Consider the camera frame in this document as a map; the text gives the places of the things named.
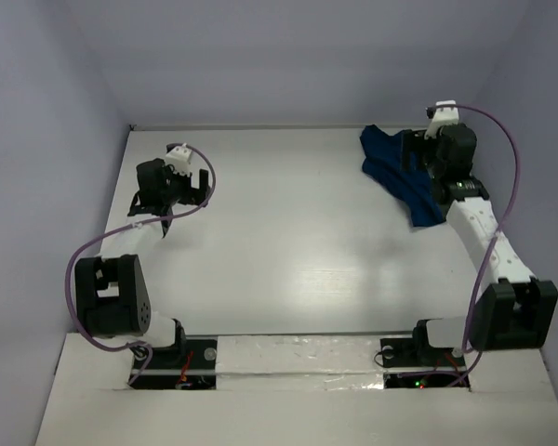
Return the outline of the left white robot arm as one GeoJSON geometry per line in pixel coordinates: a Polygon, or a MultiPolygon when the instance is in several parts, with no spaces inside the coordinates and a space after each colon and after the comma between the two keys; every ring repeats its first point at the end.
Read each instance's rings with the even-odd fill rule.
{"type": "Polygon", "coordinates": [[[178,320],[153,310],[140,255],[168,234],[173,221],[195,214],[216,186],[211,164],[191,170],[193,151],[143,162],[138,189],[122,227],[78,248],[65,273],[65,299],[78,333],[107,352],[129,349],[139,358],[154,351],[165,366],[187,356],[178,320]]]}

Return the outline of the blue t shirt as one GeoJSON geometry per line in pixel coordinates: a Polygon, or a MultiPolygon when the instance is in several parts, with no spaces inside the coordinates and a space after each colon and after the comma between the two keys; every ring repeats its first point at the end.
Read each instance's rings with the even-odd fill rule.
{"type": "Polygon", "coordinates": [[[360,135],[360,142],[365,156],[363,173],[407,205],[414,228],[430,228],[445,222],[432,197],[432,181],[428,173],[402,168],[403,131],[389,135],[376,125],[367,125],[360,135]]]}

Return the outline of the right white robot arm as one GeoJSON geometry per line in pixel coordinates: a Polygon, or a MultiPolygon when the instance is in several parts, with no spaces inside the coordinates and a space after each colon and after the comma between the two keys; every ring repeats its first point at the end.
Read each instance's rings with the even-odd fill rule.
{"type": "Polygon", "coordinates": [[[465,124],[430,125],[402,135],[402,167],[425,173],[476,268],[464,317],[420,320],[403,351],[432,367],[447,354],[539,349],[547,338],[558,290],[516,255],[496,218],[485,185],[472,174],[477,136],[465,124]]]}

